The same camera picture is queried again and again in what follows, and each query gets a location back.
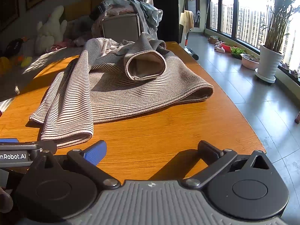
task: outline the orange table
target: orange table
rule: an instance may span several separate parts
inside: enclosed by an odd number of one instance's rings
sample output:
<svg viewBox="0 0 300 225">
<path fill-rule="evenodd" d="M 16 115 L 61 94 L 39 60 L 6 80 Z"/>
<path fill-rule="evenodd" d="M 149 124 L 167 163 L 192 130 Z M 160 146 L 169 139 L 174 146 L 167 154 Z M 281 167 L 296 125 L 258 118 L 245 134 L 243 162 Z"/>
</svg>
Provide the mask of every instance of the orange table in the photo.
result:
<svg viewBox="0 0 300 225">
<path fill-rule="evenodd" d="M 98 167 L 122 182 L 124 179 L 178 179 L 195 174 L 206 166 L 203 161 L 198 162 L 195 151 L 200 140 L 219 149 L 234 149 L 239 154 L 265 150 L 248 122 L 209 74 L 177 43 L 166 44 L 187 67 L 214 86 L 213 96 L 200 103 L 165 107 L 137 117 L 97 124 L 92 139 L 76 147 L 59 149 L 57 154 L 66 154 L 73 148 L 85 149 L 98 140 L 105 140 L 107 155 Z M 76 57 L 48 65 L 13 100 L 0 118 L 1 138 L 17 138 L 20 142 L 37 140 L 42 128 L 29 123 L 29 116 L 39 106 L 57 73 Z"/>
</svg>

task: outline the white flower pot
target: white flower pot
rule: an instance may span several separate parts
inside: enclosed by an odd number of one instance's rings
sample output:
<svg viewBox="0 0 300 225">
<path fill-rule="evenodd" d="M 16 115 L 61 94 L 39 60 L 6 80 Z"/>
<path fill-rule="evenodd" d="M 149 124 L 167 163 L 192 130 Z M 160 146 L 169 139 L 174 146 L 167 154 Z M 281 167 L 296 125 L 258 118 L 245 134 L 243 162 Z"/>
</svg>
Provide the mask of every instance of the white flower pot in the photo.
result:
<svg viewBox="0 0 300 225">
<path fill-rule="evenodd" d="M 260 79 L 275 83 L 275 72 L 283 57 L 283 54 L 274 52 L 263 45 L 260 46 L 260 60 L 255 75 Z"/>
</svg>

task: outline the logo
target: logo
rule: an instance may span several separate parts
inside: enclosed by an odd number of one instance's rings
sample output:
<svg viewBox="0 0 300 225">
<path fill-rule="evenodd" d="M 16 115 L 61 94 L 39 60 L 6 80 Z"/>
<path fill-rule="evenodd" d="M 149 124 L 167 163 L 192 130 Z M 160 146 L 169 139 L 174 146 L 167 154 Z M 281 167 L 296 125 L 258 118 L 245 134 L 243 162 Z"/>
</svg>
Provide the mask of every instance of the logo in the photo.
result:
<svg viewBox="0 0 300 225">
<path fill-rule="evenodd" d="M 148 186 L 151 187 L 151 188 L 154 187 L 155 185 L 156 185 L 156 184 L 153 183 L 153 182 L 151 182 L 151 183 L 148 184 Z"/>
</svg>

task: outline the striped fabric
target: striped fabric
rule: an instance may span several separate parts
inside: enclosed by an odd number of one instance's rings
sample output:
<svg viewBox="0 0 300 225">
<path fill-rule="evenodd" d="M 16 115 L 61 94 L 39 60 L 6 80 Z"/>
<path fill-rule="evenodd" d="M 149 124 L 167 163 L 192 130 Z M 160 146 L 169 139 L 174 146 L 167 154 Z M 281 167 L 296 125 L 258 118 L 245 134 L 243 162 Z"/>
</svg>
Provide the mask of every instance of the striped fabric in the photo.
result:
<svg viewBox="0 0 300 225">
<path fill-rule="evenodd" d="M 49 87 L 30 120 L 41 140 L 62 148 L 88 141 L 95 123 L 135 116 L 170 104 L 204 101 L 211 84 L 189 70 L 161 40 L 89 40 Z"/>
</svg>

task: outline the screw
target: screw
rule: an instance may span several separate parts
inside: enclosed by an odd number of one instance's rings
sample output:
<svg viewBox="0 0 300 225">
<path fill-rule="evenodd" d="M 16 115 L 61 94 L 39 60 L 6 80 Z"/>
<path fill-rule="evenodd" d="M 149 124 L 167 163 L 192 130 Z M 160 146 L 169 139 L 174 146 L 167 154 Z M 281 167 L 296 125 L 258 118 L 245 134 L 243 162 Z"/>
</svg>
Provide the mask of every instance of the screw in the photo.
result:
<svg viewBox="0 0 300 225">
<path fill-rule="evenodd" d="M 189 178 L 185 181 L 186 185 L 190 188 L 197 188 L 201 184 L 201 182 L 194 178 Z"/>
<path fill-rule="evenodd" d="M 115 180 L 114 178 L 108 178 L 108 179 L 103 181 L 103 184 L 105 186 L 114 187 L 118 184 L 118 181 Z"/>
</svg>

